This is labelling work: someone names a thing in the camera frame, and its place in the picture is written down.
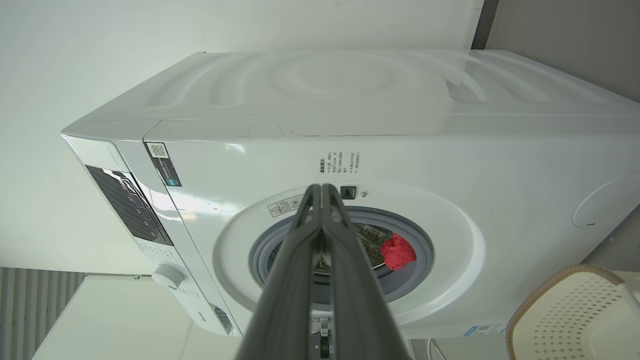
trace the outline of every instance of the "laundry basket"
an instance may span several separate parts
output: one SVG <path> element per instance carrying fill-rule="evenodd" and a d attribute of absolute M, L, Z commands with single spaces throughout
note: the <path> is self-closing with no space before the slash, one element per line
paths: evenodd
<path fill-rule="evenodd" d="M 510 360 L 640 360 L 640 273 L 573 265 L 552 276 L 507 326 Z"/>

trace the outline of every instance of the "warning label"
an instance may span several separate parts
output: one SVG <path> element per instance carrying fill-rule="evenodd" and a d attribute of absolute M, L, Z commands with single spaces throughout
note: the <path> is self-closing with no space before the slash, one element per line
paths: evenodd
<path fill-rule="evenodd" d="M 357 151 L 329 151 L 320 157 L 320 174 L 357 174 L 361 169 Z"/>
<path fill-rule="evenodd" d="M 498 334 L 507 331 L 506 323 L 496 323 L 494 325 L 473 326 L 463 336 Z"/>
<path fill-rule="evenodd" d="M 305 194 L 301 193 L 300 195 L 274 202 L 273 204 L 267 206 L 267 208 L 269 208 L 269 213 L 271 213 L 272 217 L 278 217 L 282 214 L 296 211 L 300 207 L 300 203 L 302 202 L 302 198 L 304 196 Z"/>

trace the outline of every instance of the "white washing machine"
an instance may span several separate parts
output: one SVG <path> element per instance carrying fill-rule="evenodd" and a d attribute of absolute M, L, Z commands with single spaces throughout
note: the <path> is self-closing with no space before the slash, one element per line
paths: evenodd
<path fill-rule="evenodd" d="M 63 136 L 194 321 L 241 336 L 302 194 L 417 260 L 372 263 L 408 338 L 499 329 L 640 202 L 640 105 L 502 51 L 197 53 Z M 330 316 L 314 278 L 314 316 Z"/>

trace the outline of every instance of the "qr code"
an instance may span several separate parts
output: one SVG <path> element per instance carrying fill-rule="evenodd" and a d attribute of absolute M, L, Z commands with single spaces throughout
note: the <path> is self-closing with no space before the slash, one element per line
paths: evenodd
<path fill-rule="evenodd" d="M 163 158 L 168 159 L 169 154 L 166 153 L 166 147 L 164 147 L 163 143 L 147 143 L 147 147 L 149 148 L 149 153 L 154 158 Z"/>

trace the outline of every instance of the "radiator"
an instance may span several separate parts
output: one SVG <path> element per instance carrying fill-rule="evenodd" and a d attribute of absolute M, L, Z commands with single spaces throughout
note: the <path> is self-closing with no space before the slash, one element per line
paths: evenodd
<path fill-rule="evenodd" d="M 30 360 L 84 276 L 0 268 L 0 360 Z"/>

